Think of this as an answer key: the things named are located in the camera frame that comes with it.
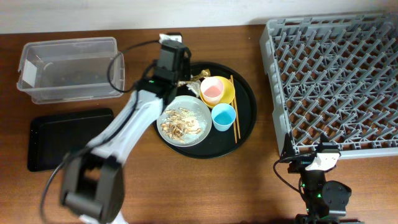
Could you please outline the pink cup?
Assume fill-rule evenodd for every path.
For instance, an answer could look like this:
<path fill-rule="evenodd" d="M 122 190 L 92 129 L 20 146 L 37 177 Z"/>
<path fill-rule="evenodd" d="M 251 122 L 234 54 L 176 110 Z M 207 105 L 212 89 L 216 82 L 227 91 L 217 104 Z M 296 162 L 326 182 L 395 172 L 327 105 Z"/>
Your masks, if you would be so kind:
<path fill-rule="evenodd" d="M 216 77 L 204 79 L 200 85 L 200 91 L 203 99 L 208 103 L 215 105 L 223 96 L 224 85 L 221 80 Z"/>

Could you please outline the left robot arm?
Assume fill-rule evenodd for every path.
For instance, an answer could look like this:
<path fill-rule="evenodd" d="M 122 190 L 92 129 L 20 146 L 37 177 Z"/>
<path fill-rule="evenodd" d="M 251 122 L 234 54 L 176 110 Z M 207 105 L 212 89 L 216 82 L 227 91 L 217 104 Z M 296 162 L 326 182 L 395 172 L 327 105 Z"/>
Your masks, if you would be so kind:
<path fill-rule="evenodd" d="M 150 64 L 129 89 L 131 97 L 111 122 L 83 149 L 68 155 L 60 204 L 84 223 L 124 223 L 123 165 L 144 131 L 177 95 L 180 80 L 190 79 L 189 48 L 180 33 L 160 34 L 159 59 Z"/>

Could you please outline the gold candy wrapper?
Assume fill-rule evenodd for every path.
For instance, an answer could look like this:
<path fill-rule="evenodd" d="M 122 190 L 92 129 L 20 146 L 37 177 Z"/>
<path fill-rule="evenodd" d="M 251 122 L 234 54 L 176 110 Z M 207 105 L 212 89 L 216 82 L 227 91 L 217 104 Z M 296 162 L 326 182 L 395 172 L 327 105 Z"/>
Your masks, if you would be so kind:
<path fill-rule="evenodd" d="M 202 70 L 199 75 L 192 76 L 188 81 L 179 81 L 177 86 L 181 87 L 187 84 L 195 83 L 196 81 L 200 81 L 201 79 L 208 78 L 210 76 L 211 73 L 209 69 Z"/>

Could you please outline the yellow bowl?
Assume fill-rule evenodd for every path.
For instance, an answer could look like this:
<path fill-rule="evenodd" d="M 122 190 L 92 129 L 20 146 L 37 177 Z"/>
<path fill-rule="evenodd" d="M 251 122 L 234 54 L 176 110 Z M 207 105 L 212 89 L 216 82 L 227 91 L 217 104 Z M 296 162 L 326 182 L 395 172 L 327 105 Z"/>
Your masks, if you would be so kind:
<path fill-rule="evenodd" d="M 207 96 L 208 90 L 217 90 L 218 96 Z M 235 97 L 234 85 L 225 77 L 215 76 L 205 78 L 200 86 L 200 98 L 209 107 L 213 108 L 217 104 L 226 103 L 230 104 Z"/>

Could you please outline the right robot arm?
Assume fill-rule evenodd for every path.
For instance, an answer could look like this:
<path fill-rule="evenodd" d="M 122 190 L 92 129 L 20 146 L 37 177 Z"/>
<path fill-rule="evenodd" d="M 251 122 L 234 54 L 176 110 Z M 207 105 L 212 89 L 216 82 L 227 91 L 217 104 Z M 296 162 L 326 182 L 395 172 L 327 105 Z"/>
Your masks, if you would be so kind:
<path fill-rule="evenodd" d="M 320 142 L 313 152 L 296 154 L 292 136 L 287 133 L 280 159 L 274 162 L 273 169 L 279 163 L 288 163 L 287 172 L 299 174 L 298 187 L 294 187 L 278 178 L 291 189 L 298 192 L 305 202 L 306 214 L 295 216 L 294 223 L 343 223 L 341 217 L 346 215 L 346 206 L 352 190 L 341 182 L 327 181 L 325 174 L 336 167 L 341 154 L 338 146 L 322 134 Z"/>

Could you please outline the white tissue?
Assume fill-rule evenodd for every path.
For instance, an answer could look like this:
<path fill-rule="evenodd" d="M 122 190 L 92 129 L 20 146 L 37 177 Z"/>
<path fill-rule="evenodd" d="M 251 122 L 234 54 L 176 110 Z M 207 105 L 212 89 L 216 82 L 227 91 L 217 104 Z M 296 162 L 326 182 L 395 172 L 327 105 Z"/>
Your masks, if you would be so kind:
<path fill-rule="evenodd" d="M 187 88 L 190 90 L 197 98 L 200 96 L 200 85 L 201 81 L 189 81 L 187 82 Z"/>

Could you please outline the blue cup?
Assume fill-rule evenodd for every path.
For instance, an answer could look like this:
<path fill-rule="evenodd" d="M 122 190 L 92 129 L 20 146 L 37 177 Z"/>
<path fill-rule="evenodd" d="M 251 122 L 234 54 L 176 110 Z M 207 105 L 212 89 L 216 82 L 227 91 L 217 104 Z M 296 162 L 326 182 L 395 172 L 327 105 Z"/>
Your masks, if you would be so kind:
<path fill-rule="evenodd" d="M 227 131 L 236 119 L 235 109 L 226 103 L 217 104 L 211 111 L 214 127 L 218 131 Z"/>

